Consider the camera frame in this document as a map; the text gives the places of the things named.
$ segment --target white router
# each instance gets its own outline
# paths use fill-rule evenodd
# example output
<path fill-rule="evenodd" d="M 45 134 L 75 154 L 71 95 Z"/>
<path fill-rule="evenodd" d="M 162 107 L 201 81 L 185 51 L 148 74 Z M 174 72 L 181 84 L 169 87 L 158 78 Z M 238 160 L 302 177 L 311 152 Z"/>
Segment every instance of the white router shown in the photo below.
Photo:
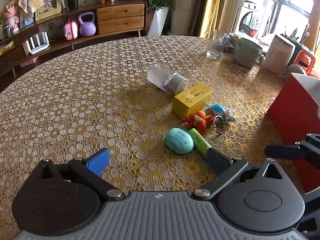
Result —
<path fill-rule="evenodd" d="M 29 50 L 31 55 L 36 54 L 39 51 L 44 50 L 47 47 L 49 47 L 49 40 L 48 40 L 47 32 L 42 32 L 41 33 L 41 35 L 42 35 L 42 39 L 41 40 L 39 39 L 39 34 L 40 33 L 36 34 L 36 43 L 37 43 L 36 47 L 35 47 L 35 43 L 33 41 L 33 37 L 30 37 L 30 43 L 31 43 L 32 48 L 30 47 L 29 41 L 26 40 L 26 44 L 27 44 L 28 50 Z"/>

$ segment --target metal screw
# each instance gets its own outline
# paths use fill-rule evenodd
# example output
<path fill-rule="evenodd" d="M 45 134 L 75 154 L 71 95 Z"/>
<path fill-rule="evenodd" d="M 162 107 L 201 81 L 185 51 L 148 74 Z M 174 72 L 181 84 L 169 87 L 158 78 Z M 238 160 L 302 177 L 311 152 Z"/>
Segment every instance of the metal screw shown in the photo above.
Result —
<path fill-rule="evenodd" d="M 122 196 L 122 191 L 119 190 L 119 189 L 111 189 L 111 190 L 107 191 L 107 195 L 109 197 L 114 197 L 114 198 L 121 197 Z"/>
<path fill-rule="evenodd" d="M 207 197 L 210 195 L 210 191 L 205 188 L 198 188 L 195 190 L 195 195 L 198 197 Z"/>

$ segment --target round table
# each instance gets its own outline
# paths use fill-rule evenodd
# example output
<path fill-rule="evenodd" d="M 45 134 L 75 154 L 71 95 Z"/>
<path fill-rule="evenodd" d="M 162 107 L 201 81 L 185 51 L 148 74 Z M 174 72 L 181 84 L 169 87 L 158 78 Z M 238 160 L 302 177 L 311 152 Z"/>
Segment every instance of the round table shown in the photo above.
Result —
<path fill-rule="evenodd" d="M 224 55 L 206 57 L 208 40 L 162 36 L 110 41 L 79 49 L 29 71 L 0 94 L 0 239 L 18 228 L 11 203 L 42 158 L 64 163 L 111 152 L 101 175 L 129 190 L 194 190 L 214 175 L 197 152 L 179 155 L 164 146 L 172 127 L 183 127 L 171 111 L 172 98 L 147 81 L 161 62 L 214 90 L 212 102 L 236 111 L 236 122 L 209 142 L 229 157 L 253 162 L 280 142 L 265 116 L 283 82 L 258 67 L 238 66 Z"/>

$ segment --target green tube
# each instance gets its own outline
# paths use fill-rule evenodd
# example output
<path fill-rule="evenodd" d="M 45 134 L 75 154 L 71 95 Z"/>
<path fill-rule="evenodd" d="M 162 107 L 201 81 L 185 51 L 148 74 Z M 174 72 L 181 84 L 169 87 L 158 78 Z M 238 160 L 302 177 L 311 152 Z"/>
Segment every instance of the green tube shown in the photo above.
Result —
<path fill-rule="evenodd" d="M 195 129 L 191 129 L 188 134 L 193 139 L 193 143 L 195 144 L 195 147 L 201 152 L 203 157 L 207 157 L 207 150 L 211 148 L 211 145 L 201 136 L 201 134 Z"/>

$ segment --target pink plush toy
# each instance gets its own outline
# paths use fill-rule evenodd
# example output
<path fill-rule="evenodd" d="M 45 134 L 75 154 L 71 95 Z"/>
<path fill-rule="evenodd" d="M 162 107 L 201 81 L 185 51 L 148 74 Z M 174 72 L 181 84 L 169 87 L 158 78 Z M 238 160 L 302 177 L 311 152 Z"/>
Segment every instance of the pink plush toy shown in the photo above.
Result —
<path fill-rule="evenodd" d="M 13 7 L 12 13 L 10 13 L 6 8 L 3 10 L 3 13 L 5 17 L 8 19 L 7 20 L 7 25 L 10 26 L 12 29 L 12 32 L 15 33 L 16 31 L 19 30 L 18 28 L 18 23 L 19 23 L 19 17 L 16 16 L 17 13 L 17 7 Z"/>

